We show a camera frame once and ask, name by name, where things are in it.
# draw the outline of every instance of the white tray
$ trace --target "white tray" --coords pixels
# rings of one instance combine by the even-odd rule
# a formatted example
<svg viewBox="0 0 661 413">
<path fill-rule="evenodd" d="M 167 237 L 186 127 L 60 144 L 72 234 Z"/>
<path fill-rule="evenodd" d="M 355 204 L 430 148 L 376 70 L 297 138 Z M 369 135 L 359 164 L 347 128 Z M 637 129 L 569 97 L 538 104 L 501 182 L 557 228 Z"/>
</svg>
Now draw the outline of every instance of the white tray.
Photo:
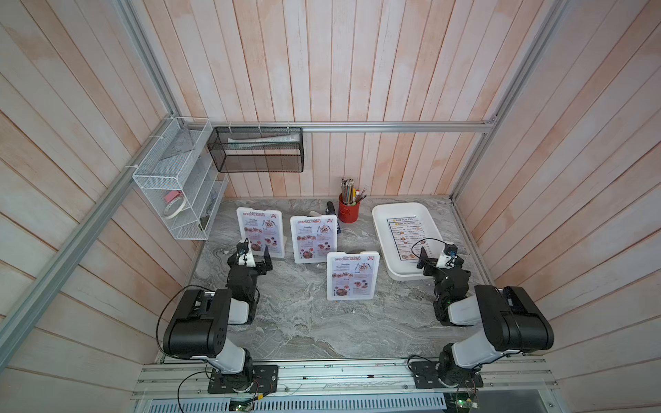
<svg viewBox="0 0 661 413">
<path fill-rule="evenodd" d="M 379 243 L 381 244 L 381 255 L 385 260 L 388 275 L 397 281 L 430 280 L 430 277 L 422 275 L 422 269 L 416 268 L 417 259 L 401 260 L 400 253 L 395 244 L 395 238 L 390 229 L 388 219 L 413 217 L 419 220 L 425 238 L 437 238 L 443 240 L 441 233 L 429 214 L 427 207 L 418 202 L 406 202 L 402 204 L 384 204 L 372 209 L 372 218 L 376 228 Z M 418 239 L 411 240 L 408 245 L 413 245 Z M 443 244 L 438 241 L 428 241 L 424 245 L 427 255 L 437 258 L 443 252 Z"/>
</svg>

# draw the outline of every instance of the red pencil cup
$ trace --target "red pencil cup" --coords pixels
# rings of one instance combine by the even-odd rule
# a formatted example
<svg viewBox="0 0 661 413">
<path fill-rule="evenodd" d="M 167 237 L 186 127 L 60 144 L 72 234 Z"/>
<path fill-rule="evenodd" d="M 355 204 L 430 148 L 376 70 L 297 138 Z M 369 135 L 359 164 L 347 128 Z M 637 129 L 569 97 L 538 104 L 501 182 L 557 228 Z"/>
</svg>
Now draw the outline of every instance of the red pencil cup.
<svg viewBox="0 0 661 413">
<path fill-rule="evenodd" d="M 358 211 L 360 210 L 360 202 L 356 203 L 356 205 L 345 205 L 342 201 L 342 194 L 340 194 L 340 221 L 347 224 L 356 222 Z"/>
</svg>

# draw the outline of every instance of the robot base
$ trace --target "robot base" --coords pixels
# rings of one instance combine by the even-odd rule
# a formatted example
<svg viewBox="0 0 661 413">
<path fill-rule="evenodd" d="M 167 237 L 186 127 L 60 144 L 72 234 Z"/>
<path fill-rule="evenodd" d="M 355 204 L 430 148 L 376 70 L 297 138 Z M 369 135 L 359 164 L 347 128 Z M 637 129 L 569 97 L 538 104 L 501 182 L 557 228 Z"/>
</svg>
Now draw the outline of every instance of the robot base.
<svg viewBox="0 0 661 413">
<path fill-rule="evenodd" d="M 472 369 L 457 366 L 452 358 L 452 344 L 443 348 L 438 363 L 413 361 L 410 369 L 414 373 L 416 389 L 446 389 L 456 387 L 484 387 L 482 377 Z"/>
<path fill-rule="evenodd" d="M 246 394 L 274 392 L 278 388 L 278 366 L 273 364 L 253 367 L 250 353 L 246 351 L 243 371 L 237 374 L 221 374 L 214 369 L 207 391 L 209 394 L 236 393 L 235 389 L 246 389 L 253 385 L 253 381 L 257 382 L 257 389 L 253 386 Z"/>
</svg>

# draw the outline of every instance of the marble table surface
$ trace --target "marble table surface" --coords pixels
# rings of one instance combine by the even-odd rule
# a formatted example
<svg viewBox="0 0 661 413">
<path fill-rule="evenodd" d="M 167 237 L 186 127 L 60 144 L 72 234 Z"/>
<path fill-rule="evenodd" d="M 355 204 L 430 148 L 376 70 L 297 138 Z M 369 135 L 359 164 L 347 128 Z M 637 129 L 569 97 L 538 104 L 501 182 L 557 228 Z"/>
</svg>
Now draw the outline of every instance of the marble table surface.
<svg viewBox="0 0 661 413">
<path fill-rule="evenodd" d="M 323 213 L 330 199 L 255 198 L 222 200 L 192 283 L 223 288 L 240 232 L 237 207 L 277 209 L 282 212 L 286 257 L 274 258 L 272 271 L 258 279 L 261 299 L 250 325 L 230 326 L 228 338 L 248 349 L 255 360 L 436 357 L 443 346 L 476 332 L 475 327 L 442 326 L 434 316 L 432 279 L 392 280 L 379 266 L 371 300 L 328 301 L 326 264 L 296 264 L 293 260 L 290 217 Z M 341 223 L 338 250 L 381 251 L 371 210 L 379 204 L 420 202 L 431 213 L 446 241 L 454 242 L 471 271 L 469 283 L 478 283 L 477 267 L 457 229 L 449 200 L 433 198 L 367 198 L 355 223 Z"/>
</svg>

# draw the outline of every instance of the vent grille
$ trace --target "vent grille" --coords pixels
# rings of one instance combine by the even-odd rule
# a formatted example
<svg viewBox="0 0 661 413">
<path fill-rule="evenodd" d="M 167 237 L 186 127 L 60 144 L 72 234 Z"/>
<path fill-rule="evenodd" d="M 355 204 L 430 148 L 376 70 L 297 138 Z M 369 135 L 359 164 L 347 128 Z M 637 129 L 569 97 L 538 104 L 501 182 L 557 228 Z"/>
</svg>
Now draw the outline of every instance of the vent grille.
<svg viewBox="0 0 661 413">
<path fill-rule="evenodd" d="M 228 412 L 230 398 L 184 399 L 185 413 Z M 445 410 L 443 393 L 353 394 L 346 396 L 269 396 L 254 404 L 255 412 L 338 412 L 363 413 Z M 149 413 L 177 413 L 176 400 L 153 400 Z"/>
</svg>

